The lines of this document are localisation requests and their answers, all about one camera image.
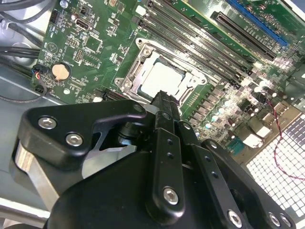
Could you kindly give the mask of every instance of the pcie slot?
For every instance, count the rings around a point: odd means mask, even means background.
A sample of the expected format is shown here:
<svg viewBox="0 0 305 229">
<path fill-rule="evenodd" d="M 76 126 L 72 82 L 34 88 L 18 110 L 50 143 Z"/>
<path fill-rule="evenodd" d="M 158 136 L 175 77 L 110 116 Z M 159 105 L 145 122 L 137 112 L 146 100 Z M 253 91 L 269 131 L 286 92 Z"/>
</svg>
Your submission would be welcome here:
<svg viewBox="0 0 305 229">
<path fill-rule="evenodd" d="M 228 32 L 237 37 L 241 42 L 251 47 L 251 49 L 259 54 L 261 54 L 267 60 L 273 61 L 276 58 L 276 54 L 269 50 L 266 46 L 248 34 L 234 21 L 229 19 L 223 13 L 219 12 L 214 18 L 222 27 L 224 27 Z"/>
<path fill-rule="evenodd" d="M 249 19 L 252 23 L 254 23 L 258 28 L 260 28 L 266 35 L 271 37 L 274 41 L 279 43 L 282 46 L 287 46 L 288 43 L 276 35 L 272 30 L 270 30 L 267 26 L 265 26 L 261 21 L 259 21 L 253 14 L 249 13 L 241 4 L 239 4 L 236 0 L 226 0 L 228 4 L 230 4 L 234 9 L 236 9 L 239 13 Z"/>
<path fill-rule="evenodd" d="M 191 25 L 192 27 L 196 28 L 197 30 L 201 31 L 202 33 L 205 34 L 205 36 L 207 36 L 209 39 L 211 39 L 212 41 L 214 41 L 217 45 L 223 45 L 223 43 L 221 41 L 219 41 L 217 38 L 213 37 L 212 35 L 210 35 L 207 31 L 205 31 L 203 28 L 199 27 L 198 25 L 196 25 L 194 22 L 192 22 L 190 19 L 186 18 L 181 12 L 179 12 L 178 10 L 176 10 L 175 8 L 173 8 L 169 2 L 163 1 L 163 0 L 152 0 L 153 2 L 157 2 L 156 3 L 156 7 L 159 9 L 166 8 L 167 10 L 169 10 L 172 14 L 176 14 L 178 18 L 183 18 L 183 20 Z M 232 50 L 230 47 L 227 47 L 227 51 L 231 52 L 232 54 L 234 54 L 236 57 L 238 57 L 241 61 L 247 63 L 247 60 L 241 56 L 240 54 L 238 54 L 236 51 Z"/>
<path fill-rule="evenodd" d="M 226 81 L 229 81 L 229 82 L 232 81 L 232 78 L 229 78 L 229 77 L 225 76 L 223 72 L 221 72 L 220 70 L 218 70 L 214 66 L 210 65 L 208 62 L 203 62 L 204 59 L 199 58 L 195 53 L 193 53 L 190 50 L 186 49 L 185 47 L 183 47 L 178 42 L 176 42 L 174 40 L 168 39 L 168 37 L 166 37 L 161 32 L 157 31 L 153 26 L 151 26 L 151 25 L 149 25 L 147 23 L 144 23 L 144 22 L 142 22 L 140 24 L 140 26 L 142 26 L 143 29 L 145 29 L 145 30 L 147 30 L 149 32 L 155 33 L 157 36 L 163 38 L 165 41 L 170 43 L 172 46 L 174 46 L 180 52 L 187 53 L 191 58 L 193 58 L 195 61 L 197 61 L 200 65 L 202 65 L 203 67 L 205 67 L 209 71 L 216 73 L 222 79 L 224 79 Z"/>
<path fill-rule="evenodd" d="M 195 39 L 199 38 L 199 42 L 201 44 L 203 44 L 205 47 L 207 47 L 212 52 L 217 53 L 219 56 L 221 56 L 221 58 L 223 58 L 225 61 L 230 63 L 235 68 L 240 69 L 241 71 L 245 71 L 245 69 L 247 69 L 245 66 L 243 66 L 241 63 L 234 60 L 234 58 L 232 58 L 230 55 L 225 53 L 223 50 L 220 50 L 217 46 L 213 47 L 209 42 L 205 41 L 202 37 L 199 37 L 197 33 L 192 31 L 190 28 L 186 27 L 183 23 L 178 21 L 176 18 L 171 17 L 170 15 L 164 13 L 161 9 L 159 9 L 155 5 L 152 5 L 151 8 L 160 16 L 162 16 L 164 18 L 168 18 L 170 21 L 173 21 L 174 23 L 176 23 L 178 26 L 180 26 L 184 30 L 185 33 L 189 34 L 190 36 L 194 37 Z"/>
<path fill-rule="evenodd" d="M 234 71 L 232 68 L 226 66 L 224 63 L 222 63 L 220 60 L 214 58 L 212 55 L 208 54 L 206 50 L 202 49 L 199 46 L 195 46 L 194 43 L 192 43 L 191 40 L 189 40 L 186 37 L 183 37 L 183 35 L 181 35 L 178 31 L 175 31 L 174 29 L 170 28 L 169 26 L 165 25 L 163 22 L 161 22 L 159 19 L 157 18 L 153 18 L 150 17 L 149 18 L 151 22 L 153 23 L 157 23 L 158 25 L 164 27 L 166 30 L 168 30 L 169 32 L 171 32 L 172 34 L 174 34 L 177 38 L 179 38 L 181 41 L 183 41 L 184 43 L 186 43 L 189 46 L 192 46 L 194 48 L 194 50 L 196 50 L 197 52 L 200 53 L 200 55 L 204 56 L 207 59 L 211 59 L 213 62 L 215 62 L 217 65 L 219 65 L 220 67 L 222 67 L 223 69 L 226 69 L 228 72 L 235 74 L 236 71 Z"/>
</svg>

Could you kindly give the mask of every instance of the ram slot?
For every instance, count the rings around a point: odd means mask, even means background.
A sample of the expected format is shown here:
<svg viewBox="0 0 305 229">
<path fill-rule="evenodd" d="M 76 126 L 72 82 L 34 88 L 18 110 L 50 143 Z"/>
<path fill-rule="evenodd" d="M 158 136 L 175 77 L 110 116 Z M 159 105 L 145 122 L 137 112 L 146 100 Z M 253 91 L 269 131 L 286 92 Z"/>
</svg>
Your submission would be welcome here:
<svg viewBox="0 0 305 229">
<path fill-rule="evenodd" d="M 166 24 L 164 24 L 163 22 L 161 22 L 159 19 L 157 18 L 153 18 L 150 17 L 149 20 L 152 23 L 158 24 L 159 26 L 165 28 L 167 31 L 171 32 L 172 34 L 174 34 L 177 38 L 179 38 L 181 41 L 183 41 L 184 43 L 186 43 L 189 46 L 192 46 L 194 50 L 196 50 L 198 53 L 200 53 L 200 55 L 204 56 L 206 59 L 210 59 L 212 62 L 215 62 L 217 65 L 219 65 L 221 68 L 226 69 L 229 73 L 231 74 L 236 74 L 237 72 L 234 71 L 232 68 L 228 67 L 227 65 L 225 65 L 225 63 L 222 63 L 220 60 L 214 58 L 212 55 L 210 55 L 209 53 L 207 53 L 206 50 L 202 49 L 199 46 L 195 46 L 195 44 L 189 40 L 186 37 L 183 37 L 183 35 L 181 35 L 178 31 L 175 31 L 175 29 L 167 26 Z"/>
<path fill-rule="evenodd" d="M 218 59 L 220 61 L 225 60 L 227 63 L 229 63 L 230 65 L 232 65 L 234 68 L 239 69 L 240 71 L 245 72 L 247 70 L 247 68 L 245 66 L 243 66 L 241 63 L 239 63 L 238 61 L 234 60 L 234 58 L 232 58 L 232 56 L 230 56 L 229 54 L 223 52 L 223 50 L 220 50 L 218 48 L 218 46 L 213 47 L 210 43 L 208 43 L 207 41 L 205 41 L 202 37 L 198 37 L 198 34 L 196 34 L 195 32 L 193 32 L 191 29 L 189 29 L 188 27 L 186 27 L 185 25 L 183 25 L 182 23 L 180 23 L 178 20 L 176 20 L 175 18 L 171 17 L 168 14 L 165 14 L 162 10 L 160 10 L 159 8 L 155 7 L 154 5 L 152 5 L 152 9 L 154 10 L 154 13 L 157 14 L 157 16 L 162 16 L 163 18 L 166 18 L 169 21 L 174 22 L 177 26 L 180 27 L 180 29 L 178 29 L 177 27 L 173 27 L 173 29 L 176 29 L 178 32 L 180 32 L 179 30 L 183 31 L 184 33 L 188 34 L 188 36 L 192 37 L 194 40 L 197 40 L 197 42 L 199 42 L 201 45 L 204 45 L 206 48 L 208 48 L 210 51 L 212 51 L 213 53 L 216 53 L 218 55 Z"/>
<path fill-rule="evenodd" d="M 217 21 L 228 32 L 230 32 L 244 44 L 251 47 L 253 51 L 259 53 L 267 60 L 273 61 L 276 58 L 276 54 L 274 52 L 269 50 L 266 46 L 248 34 L 245 30 L 243 30 L 239 25 L 237 25 L 223 13 L 219 12 L 215 17 L 215 21 Z"/>
<path fill-rule="evenodd" d="M 150 33 L 154 33 L 156 34 L 158 37 L 164 39 L 166 42 L 168 42 L 169 44 L 171 44 L 173 47 L 175 47 L 178 51 L 183 52 L 188 54 L 192 59 L 194 59 L 196 62 L 198 62 L 200 65 L 202 65 L 204 68 L 208 69 L 209 71 L 215 73 L 216 75 L 218 75 L 220 78 L 231 82 L 232 81 L 232 76 L 230 75 L 230 77 L 224 75 L 223 72 L 221 72 L 219 69 L 217 69 L 215 66 L 211 65 L 207 60 L 202 59 L 200 57 L 198 57 L 195 53 L 193 53 L 192 51 L 186 49 L 184 46 L 182 46 L 181 44 L 179 44 L 178 42 L 172 40 L 172 39 L 168 39 L 167 36 L 165 36 L 162 32 L 159 32 L 156 30 L 155 27 L 153 27 L 151 24 L 147 24 L 145 22 L 140 22 L 140 26 L 150 32 Z"/>
<path fill-rule="evenodd" d="M 203 33 L 209 40 L 213 41 L 215 44 L 215 47 L 216 46 L 223 47 L 224 49 L 220 50 L 220 52 L 230 53 L 232 56 L 234 56 L 234 57 L 238 58 L 240 61 L 242 61 L 243 65 L 247 69 L 250 68 L 250 65 L 247 63 L 247 60 L 243 56 L 241 56 L 240 54 L 238 54 L 237 52 L 232 50 L 230 47 L 224 45 L 221 41 L 219 41 L 217 38 L 215 38 L 214 36 L 209 34 L 203 28 L 199 27 L 194 22 L 192 22 L 190 19 L 186 18 L 181 12 L 179 12 L 178 10 L 173 8 L 169 2 L 166 2 L 163 0 L 152 0 L 152 1 L 155 3 L 153 5 L 153 7 L 158 8 L 159 10 L 163 11 L 166 15 L 171 15 L 171 16 L 169 16 L 171 18 L 171 20 L 175 20 L 176 23 L 179 23 L 179 24 L 183 25 L 184 27 L 188 28 L 189 30 L 192 30 L 193 34 L 195 33 L 197 36 L 199 36 L 201 38 L 201 40 L 203 40 L 204 38 L 202 37 L 202 35 L 200 33 L 198 33 L 196 30 L 193 30 L 192 28 L 190 28 L 190 26 L 196 28 L 198 31 Z"/>
</svg>

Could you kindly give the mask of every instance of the black pcie slot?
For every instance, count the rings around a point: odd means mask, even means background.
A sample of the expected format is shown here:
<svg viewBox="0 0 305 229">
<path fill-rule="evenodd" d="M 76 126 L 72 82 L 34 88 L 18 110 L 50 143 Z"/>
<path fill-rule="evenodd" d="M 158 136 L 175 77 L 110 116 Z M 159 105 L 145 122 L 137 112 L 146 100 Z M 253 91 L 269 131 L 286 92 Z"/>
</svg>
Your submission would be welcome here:
<svg viewBox="0 0 305 229">
<path fill-rule="evenodd" d="M 169 18 L 171 21 L 173 21 L 174 23 L 176 23 L 177 25 L 179 25 L 181 28 L 183 28 L 183 30 L 188 33 L 190 36 L 193 36 L 194 38 L 199 38 L 199 42 L 202 43 L 204 46 L 206 46 L 208 49 L 210 49 L 211 51 L 217 53 L 219 56 L 222 56 L 222 58 L 231 63 L 231 65 L 235 66 L 235 68 L 240 69 L 241 71 L 245 71 L 247 69 L 247 67 L 243 66 L 241 63 L 237 62 L 236 60 L 234 60 L 230 55 L 228 55 L 227 53 L 225 53 L 223 50 L 218 49 L 217 47 L 213 47 L 209 42 L 205 41 L 202 37 L 199 37 L 197 33 L 195 33 L 194 31 L 192 31 L 189 27 L 186 27 L 183 23 L 181 23 L 180 21 L 178 21 L 176 18 L 171 17 L 169 14 L 164 13 L 159 7 L 158 5 L 152 5 L 151 8 L 156 11 L 158 14 L 160 14 L 161 16 L 165 17 L 165 18 Z"/>
<path fill-rule="evenodd" d="M 202 59 L 200 59 L 195 53 L 191 52 L 190 50 L 186 49 L 185 47 L 183 47 L 181 44 L 179 44 L 178 42 L 174 41 L 174 40 L 169 40 L 164 34 L 162 34 L 161 32 L 157 31 L 154 27 L 152 27 L 149 24 L 145 24 L 143 21 L 140 22 L 140 26 L 142 26 L 143 29 L 146 29 L 147 31 L 150 31 L 152 33 L 155 33 L 156 35 L 158 35 L 159 37 L 163 38 L 165 41 L 167 41 L 168 43 L 170 43 L 172 46 L 174 46 L 177 50 L 179 50 L 180 52 L 184 52 L 187 53 L 191 58 L 193 58 L 195 61 L 197 61 L 200 65 L 202 65 L 203 67 L 205 67 L 206 69 L 208 69 L 211 72 L 216 73 L 220 78 L 232 82 L 233 79 L 229 78 L 225 75 L 223 75 L 223 72 L 219 71 L 217 68 L 215 68 L 214 66 L 210 65 L 208 62 L 203 62 Z"/>
<path fill-rule="evenodd" d="M 175 13 L 177 15 L 179 15 L 181 18 L 183 18 L 183 20 L 185 20 L 188 24 L 190 24 L 191 26 L 193 26 L 194 28 L 198 29 L 199 31 L 204 31 L 205 35 L 207 37 L 209 37 L 209 39 L 211 39 L 212 41 L 214 41 L 217 44 L 223 44 L 221 41 L 219 41 L 216 37 L 212 36 L 211 34 L 209 34 L 207 31 L 205 31 L 203 28 L 199 27 L 198 25 L 196 25 L 193 21 L 191 21 L 190 19 L 188 19 L 187 17 L 185 17 L 181 12 L 179 12 L 177 9 L 173 8 L 171 6 L 170 2 L 166 2 L 163 0 L 158 0 L 158 2 L 160 2 L 166 9 L 168 9 L 169 11 L 171 11 L 172 13 Z M 234 55 L 236 57 L 238 57 L 240 60 L 242 60 L 243 62 L 247 62 L 247 60 L 241 56 L 240 54 L 238 54 L 237 52 L 235 52 L 233 49 L 231 49 L 230 47 L 228 47 L 226 45 L 226 47 L 228 48 L 228 50 L 230 50 L 230 52 L 234 53 Z"/>
<path fill-rule="evenodd" d="M 125 100 L 126 98 L 116 92 L 113 92 L 106 88 L 104 90 L 105 94 L 103 95 L 104 101 L 118 101 L 118 100 Z"/>
<path fill-rule="evenodd" d="M 161 22 L 160 20 L 150 17 L 149 18 L 150 21 L 152 21 L 153 23 L 157 23 L 159 26 L 162 26 L 163 28 L 165 28 L 166 30 L 168 30 L 169 32 L 171 32 L 172 34 L 174 34 L 177 38 L 179 38 L 181 41 L 183 41 L 184 43 L 186 43 L 187 45 L 190 45 L 194 48 L 194 50 L 196 50 L 198 53 L 200 53 L 200 55 L 204 56 L 206 59 L 211 59 L 213 62 L 215 62 L 217 65 L 219 65 L 220 67 L 222 67 L 223 69 L 227 70 L 229 73 L 231 74 L 235 74 L 237 73 L 236 71 L 234 71 L 232 68 L 228 67 L 227 65 L 225 65 L 224 63 L 222 63 L 220 60 L 214 58 L 212 55 L 210 55 L 209 53 L 207 53 L 206 50 L 204 50 L 203 48 L 196 46 L 194 43 L 192 43 L 192 41 L 188 40 L 188 38 L 184 37 L 183 35 L 181 35 L 178 31 L 175 31 L 174 29 L 170 28 L 169 26 L 165 25 L 163 22 Z"/>
<path fill-rule="evenodd" d="M 236 36 L 241 42 L 250 46 L 251 49 L 261 54 L 267 60 L 273 61 L 276 58 L 276 54 L 269 50 L 266 46 L 248 34 L 234 21 L 229 19 L 223 13 L 219 12 L 214 18 L 222 27 L 227 29 L 232 35 Z"/>
</svg>

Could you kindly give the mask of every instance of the dimm slot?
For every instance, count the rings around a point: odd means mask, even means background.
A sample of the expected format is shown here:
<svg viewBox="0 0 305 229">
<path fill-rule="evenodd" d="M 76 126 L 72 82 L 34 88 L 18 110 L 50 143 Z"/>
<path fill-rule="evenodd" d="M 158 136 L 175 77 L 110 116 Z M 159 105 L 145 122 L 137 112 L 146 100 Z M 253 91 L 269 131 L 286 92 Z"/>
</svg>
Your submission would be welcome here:
<svg viewBox="0 0 305 229">
<path fill-rule="evenodd" d="M 212 41 L 214 41 L 217 45 L 224 45 L 221 41 L 219 41 L 217 38 L 215 38 L 214 36 L 212 36 L 211 34 L 209 34 L 207 31 L 205 31 L 203 28 L 199 27 L 198 25 L 196 25 L 194 22 L 192 22 L 190 19 L 188 19 L 187 17 L 185 17 L 181 12 L 179 12 L 177 9 L 173 8 L 170 3 L 163 1 L 163 0 L 153 0 L 155 2 L 160 3 L 163 7 L 159 7 L 158 4 L 156 4 L 156 6 L 159 9 L 166 8 L 167 10 L 169 10 L 172 14 L 176 14 L 178 17 L 183 18 L 183 20 L 185 20 L 186 23 L 188 23 L 189 25 L 191 25 L 192 27 L 196 28 L 197 30 L 203 32 L 209 39 L 211 39 Z M 224 45 L 227 48 L 228 52 L 233 53 L 236 57 L 238 57 L 241 61 L 247 63 L 247 60 L 241 56 L 240 54 L 238 54 L 237 52 L 235 52 L 233 49 L 231 49 L 230 47 L 228 47 L 227 45 Z"/>
<path fill-rule="evenodd" d="M 209 50 L 217 53 L 219 56 L 221 56 L 224 60 L 226 60 L 228 63 L 230 63 L 232 66 L 234 66 L 237 69 L 240 69 L 241 71 L 245 71 L 247 67 L 243 66 L 241 63 L 237 62 L 227 53 L 223 52 L 223 50 L 220 50 L 217 46 L 213 47 L 209 42 L 205 41 L 202 37 L 199 37 L 197 33 L 193 32 L 191 29 L 183 25 L 180 21 L 175 19 L 174 17 L 171 17 L 169 14 L 165 14 L 161 9 L 158 7 L 155 7 L 155 5 L 152 5 L 152 9 L 157 12 L 160 16 L 164 18 L 169 18 L 171 21 L 176 23 L 178 26 L 180 26 L 185 33 L 188 33 L 190 36 L 193 36 L 195 39 L 199 38 L 199 42 L 206 46 Z"/>
<path fill-rule="evenodd" d="M 267 60 L 273 61 L 276 58 L 276 54 L 269 50 L 266 46 L 244 31 L 234 21 L 225 16 L 222 12 L 213 16 L 214 19 L 228 32 L 237 37 L 241 42 L 252 48 L 253 51 L 261 54 Z"/>
<path fill-rule="evenodd" d="M 181 34 L 179 34 L 178 31 L 173 30 L 172 28 L 170 28 L 169 26 L 165 25 L 163 22 L 161 22 L 159 19 L 156 18 L 152 18 L 150 17 L 150 20 L 152 22 L 155 22 L 157 24 L 159 24 L 160 26 L 164 27 L 166 30 L 168 30 L 169 32 L 171 32 L 172 34 L 174 34 L 176 37 L 178 37 L 180 40 L 182 40 L 184 43 L 186 43 L 187 45 L 192 46 L 197 52 L 200 53 L 200 55 L 205 56 L 205 58 L 207 59 L 211 59 L 213 62 L 215 62 L 216 64 L 218 64 L 220 67 L 222 67 L 223 69 L 226 69 L 228 72 L 235 74 L 237 73 L 236 71 L 234 71 L 232 68 L 226 66 L 224 63 L 222 63 L 220 60 L 214 58 L 212 55 L 208 54 L 204 49 L 202 49 L 201 47 L 197 47 L 195 46 L 195 44 L 190 41 L 188 38 L 183 37 Z"/>
<path fill-rule="evenodd" d="M 190 50 L 186 49 L 183 47 L 181 44 L 173 41 L 173 40 L 168 40 L 168 38 L 163 35 L 162 33 L 158 32 L 154 27 L 145 24 L 145 23 L 140 23 L 140 26 L 142 26 L 143 29 L 146 29 L 147 31 L 150 31 L 152 33 L 155 33 L 157 36 L 163 38 L 165 41 L 169 42 L 172 46 L 174 46 L 177 50 L 180 52 L 187 53 L 191 58 L 193 58 L 195 61 L 197 61 L 199 64 L 201 64 L 203 67 L 207 68 L 209 71 L 214 72 L 216 75 L 218 75 L 220 78 L 231 82 L 232 78 L 230 79 L 229 77 L 223 75 L 221 71 L 216 69 L 214 66 L 211 66 L 209 63 L 205 63 L 200 59 L 195 53 L 191 52 Z"/>
</svg>

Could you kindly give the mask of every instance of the red wire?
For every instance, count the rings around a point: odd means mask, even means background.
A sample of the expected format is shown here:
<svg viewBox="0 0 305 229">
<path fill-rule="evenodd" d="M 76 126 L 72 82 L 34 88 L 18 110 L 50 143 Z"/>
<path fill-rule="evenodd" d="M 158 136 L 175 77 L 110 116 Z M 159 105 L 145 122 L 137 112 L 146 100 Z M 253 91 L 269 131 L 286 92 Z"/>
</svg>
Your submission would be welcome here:
<svg viewBox="0 0 305 229">
<path fill-rule="evenodd" d="M 282 132 L 281 126 L 280 126 L 280 124 L 279 124 L 279 122 L 278 122 L 277 114 L 276 114 L 275 108 L 272 106 L 272 104 L 271 104 L 270 101 L 268 101 L 268 104 L 269 104 L 269 106 L 271 106 L 271 108 L 272 108 L 272 110 L 273 110 L 273 114 L 274 114 L 274 116 L 275 116 L 275 122 L 276 122 L 277 128 L 278 128 L 279 133 L 280 133 L 280 139 L 278 140 L 277 144 L 275 145 L 275 148 L 274 148 L 274 151 L 273 151 L 275 165 L 276 165 L 276 167 L 277 167 L 279 170 L 281 170 L 281 171 L 282 171 L 284 174 L 286 174 L 288 177 L 293 178 L 293 179 L 299 179 L 299 180 L 305 181 L 305 178 L 296 177 L 296 176 L 289 175 L 289 174 L 283 169 L 283 167 L 278 163 L 278 161 L 277 161 L 277 159 L 276 159 L 276 156 L 277 156 L 276 150 L 277 150 L 278 146 L 280 145 L 281 141 L 283 140 L 283 132 Z"/>
</svg>

